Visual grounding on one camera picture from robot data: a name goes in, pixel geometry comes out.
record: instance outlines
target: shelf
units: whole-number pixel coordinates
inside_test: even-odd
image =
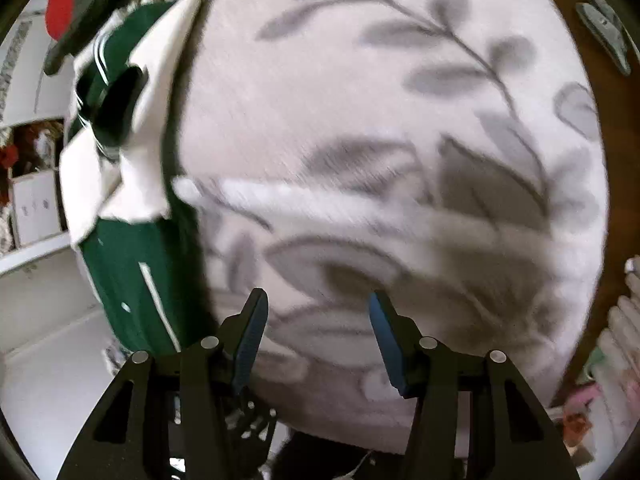
[[[0,276],[37,259],[43,258],[48,254],[66,249],[70,245],[71,239],[69,234],[65,232],[50,238],[45,238],[44,240],[31,244],[30,246],[11,251],[4,256],[0,256]]]

